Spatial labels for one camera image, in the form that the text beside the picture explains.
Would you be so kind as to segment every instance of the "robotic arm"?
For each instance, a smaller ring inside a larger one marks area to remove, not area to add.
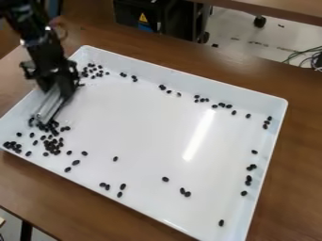
[[[48,25],[49,18],[35,0],[0,0],[1,17],[20,35],[21,45],[31,56],[30,61],[20,64],[25,77],[36,79],[50,95],[47,106],[35,113],[38,121],[46,123],[76,91],[76,63],[64,56],[56,32]]]

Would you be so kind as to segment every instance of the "white tray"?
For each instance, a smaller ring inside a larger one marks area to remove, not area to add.
[[[93,62],[111,74],[82,79],[86,86],[57,116],[60,124],[72,127],[60,135],[65,138],[63,153],[43,157],[44,148],[31,144],[43,135],[26,123],[44,98],[38,90],[0,120],[0,143],[19,141],[23,159],[197,239],[245,240],[287,102],[89,46],[81,47],[71,59],[78,62],[79,70]],[[120,77],[120,72],[127,77]],[[161,91],[160,84],[173,92]],[[195,94],[210,102],[194,103]],[[211,107],[220,102],[233,108]],[[268,116],[273,121],[265,130]],[[17,132],[23,137],[16,137]],[[28,136],[31,132],[34,139]],[[27,151],[33,154],[25,157]],[[82,151],[89,155],[82,156]],[[76,159],[81,164],[65,173]],[[250,164],[258,168],[247,171]],[[252,176],[251,186],[245,185],[247,175]],[[168,183],[162,182],[164,176]],[[101,182],[111,189],[99,187]],[[117,198],[122,183],[127,186]],[[180,194],[181,187],[191,197]],[[245,197],[240,195],[243,190],[248,191]],[[218,226],[221,219],[223,227]]]

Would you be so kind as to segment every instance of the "wooden table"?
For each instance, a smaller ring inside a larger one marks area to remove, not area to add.
[[[320,0],[191,0],[258,15],[322,26]]]
[[[67,24],[68,55],[83,44],[280,96],[289,109],[251,223],[250,241],[322,240],[322,74],[111,25]],[[0,116],[29,90],[17,48],[0,60]],[[0,153],[0,205],[61,240],[191,240],[182,233]]]

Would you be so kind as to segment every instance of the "warning sticker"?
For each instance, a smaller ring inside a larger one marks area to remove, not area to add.
[[[139,16],[139,21],[140,21],[140,22],[143,22],[143,23],[147,23],[147,22],[148,22],[148,20],[147,20],[147,18],[145,17],[145,15],[144,15],[144,13],[143,13],[143,12],[141,13],[141,16]]]

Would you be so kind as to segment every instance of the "cable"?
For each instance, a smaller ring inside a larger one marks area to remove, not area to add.
[[[291,55],[288,56],[288,58],[286,60],[284,60],[282,63],[288,63],[290,62],[291,59],[294,59],[298,56],[304,55],[306,53],[311,53],[311,52],[319,52],[322,51],[322,46],[318,46],[315,48],[311,48],[311,49],[307,49],[304,51],[295,51],[294,53],[292,53]]]

